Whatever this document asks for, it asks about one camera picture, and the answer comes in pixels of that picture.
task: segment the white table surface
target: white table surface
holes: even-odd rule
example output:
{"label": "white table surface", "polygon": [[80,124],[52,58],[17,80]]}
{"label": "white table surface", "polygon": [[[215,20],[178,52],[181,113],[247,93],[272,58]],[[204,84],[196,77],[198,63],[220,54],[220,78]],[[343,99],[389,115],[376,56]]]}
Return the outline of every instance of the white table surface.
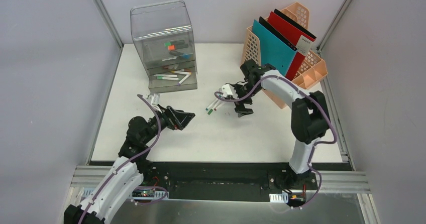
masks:
{"label": "white table surface", "polygon": [[[183,131],[165,129],[148,155],[151,161],[288,162],[295,137],[291,110],[278,108],[264,93],[253,98],[254,114],[238,118],[226,103],[207,115],[213,93],[225,83],[243,80],[239,69],[243,44],[196,44],[198,89],[160,94],[160,104],[195,113]],[[321,90],[321,85],[311,89]],[[148,77],[133,44],[125,44],[96,140],[92,161],[113,161],[123,144],[128,122],[153,117],[136,96],[149,94]],[[325,140],[333,138],[328,130]],[[341,162],[337,144],[320,145],[313,162]]]}

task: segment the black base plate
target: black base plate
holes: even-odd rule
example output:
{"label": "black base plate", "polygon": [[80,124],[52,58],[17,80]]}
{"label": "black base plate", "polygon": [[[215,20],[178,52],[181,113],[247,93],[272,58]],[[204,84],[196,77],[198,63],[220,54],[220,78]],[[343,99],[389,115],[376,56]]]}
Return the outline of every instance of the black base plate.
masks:
{"label": "black base plate", "polygon": [[[112,165],[112,162],[91,162]],[[158,186],[166,188],[170,199],[269,202],[269,194],[281,193],[274,180],[285,175],[288,163],[208,163],[153,162],[152,174]],[[319,170],[350,170],[342,164],[313,164]],[[316,190],[315,174],[293,189]]]}

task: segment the white label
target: white label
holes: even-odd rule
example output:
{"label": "white label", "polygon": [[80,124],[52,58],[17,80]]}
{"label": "white label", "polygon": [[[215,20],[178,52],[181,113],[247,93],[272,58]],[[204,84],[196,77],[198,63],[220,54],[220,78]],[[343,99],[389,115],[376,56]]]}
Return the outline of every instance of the white label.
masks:
{"label": "white label", "polygon": [[297,42],[296,48],[303,56],[307,56],[310,47],[312,46],[312,41],[304,36],[300,36],[299,41]]}
{"label": "white label", "polygon": [[160,95],[157,94],[157,93],[153,94],[152,95],[152,104],[157,105],[159,101],[160,101]]}

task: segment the orange plastic basket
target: orange plastic basket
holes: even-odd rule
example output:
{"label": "orange plastic basket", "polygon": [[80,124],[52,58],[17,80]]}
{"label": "orange plastic basket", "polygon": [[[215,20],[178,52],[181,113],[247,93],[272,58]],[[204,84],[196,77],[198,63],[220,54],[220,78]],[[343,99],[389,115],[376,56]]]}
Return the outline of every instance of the orange plastic basket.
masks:
{"label": "orange plastic basket", "polygon": [[[309,25],[309,10],[302,4],[296,2],[281,10],[286,16],[297,21],[305,29]],[[244,42],[243,57],[241,64],[245,61],[253,59],[258,65],[262,65],[260,60],[260,41],[259,38],[252,32],[253,26],[247,28],[246,40]],[[305,60],[299,68],[296,77],[292,82],[304,89],[310,89],[327,76],[326,62],[318,55],[309,51]],[[263,90],[280,108],[286,106],[285,102],[274,95],[273,93]]]}

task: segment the teal folder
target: teal folder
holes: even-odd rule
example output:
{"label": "teal folder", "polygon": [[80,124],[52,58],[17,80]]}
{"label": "teal folder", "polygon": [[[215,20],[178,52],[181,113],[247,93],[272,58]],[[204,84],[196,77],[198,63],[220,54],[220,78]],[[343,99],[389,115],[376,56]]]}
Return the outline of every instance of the teal folder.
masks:
{"label": "teal folder", "polygon": [[262,65],[269,63],[285,76],[296,56],[297,49],[286,39],[276,37],[257,20],[253,22],[252,32],[260,41],[260,60]]}

